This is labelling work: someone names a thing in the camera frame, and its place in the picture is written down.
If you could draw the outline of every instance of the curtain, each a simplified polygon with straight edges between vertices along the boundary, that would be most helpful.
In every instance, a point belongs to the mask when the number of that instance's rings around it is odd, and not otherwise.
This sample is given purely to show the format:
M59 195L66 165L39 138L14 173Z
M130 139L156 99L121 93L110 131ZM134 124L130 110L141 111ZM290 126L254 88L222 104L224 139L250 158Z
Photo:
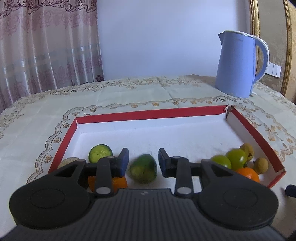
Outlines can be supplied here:
M103 81L96 0L0 0L0 112L32 93Z

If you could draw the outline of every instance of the table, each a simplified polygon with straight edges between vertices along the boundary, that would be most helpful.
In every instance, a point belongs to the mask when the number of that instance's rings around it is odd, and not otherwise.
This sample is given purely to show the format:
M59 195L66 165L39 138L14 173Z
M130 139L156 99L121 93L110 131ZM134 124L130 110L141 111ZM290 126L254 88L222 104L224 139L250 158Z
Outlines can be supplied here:
M233 104L265 137L283 162L286 175L272 188L279 199L273 226L284 236L296 229L296 199L284 189L296 184L296 105L256 83L247 99L228 96L215 78L198 75L127 78L69 86L23 97L0 115L0 237L15 223L11 194L46 174L75 117L102 113Z

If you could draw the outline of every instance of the kettle body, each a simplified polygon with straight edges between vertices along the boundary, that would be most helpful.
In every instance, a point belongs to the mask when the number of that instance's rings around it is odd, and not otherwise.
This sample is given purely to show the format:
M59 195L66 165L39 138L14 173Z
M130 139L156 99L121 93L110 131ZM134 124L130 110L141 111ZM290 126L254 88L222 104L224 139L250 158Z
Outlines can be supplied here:
M266 73L269 63L268 45L257 36L240 31L226 30L218 36L222 50L215 87L225 94L247 98L252 93L254 83ZM257 75L256 45L264 56L262 69Z

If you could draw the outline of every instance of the orange fruit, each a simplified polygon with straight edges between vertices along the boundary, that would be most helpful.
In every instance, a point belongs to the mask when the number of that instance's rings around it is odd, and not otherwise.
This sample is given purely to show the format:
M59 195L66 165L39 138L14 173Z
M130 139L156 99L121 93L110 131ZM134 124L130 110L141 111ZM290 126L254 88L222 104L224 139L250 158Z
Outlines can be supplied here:
M237 169L236 172L255 181L255 182L260 183L260 179L259 179L258 174L252 168L243 167L243 168Z
M89 188L92 192L94 192L95 181L96 181L96 177L88 177ZM126 182L126 177L112 178L112 186L113 186L114 193L116 193L119 188L127 188L128 184Z

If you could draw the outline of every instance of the patterned wallpaper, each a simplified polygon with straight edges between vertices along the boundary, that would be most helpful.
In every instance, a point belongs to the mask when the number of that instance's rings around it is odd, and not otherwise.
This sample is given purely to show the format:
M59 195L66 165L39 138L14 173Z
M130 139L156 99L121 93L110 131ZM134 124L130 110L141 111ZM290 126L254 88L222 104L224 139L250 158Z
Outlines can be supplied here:
M292 102L296 102L296 8L289 2L290 20L292 24L292 63L288 82L288 88L285 97Z
M283 83L287 50L287 27L283 0L259 0L258 10L260 38L268 44L270 53L269 61L281 66L280 78L266 74L260 81L280 92ZM261 69L262 63L263 56L259 52L259 69Z

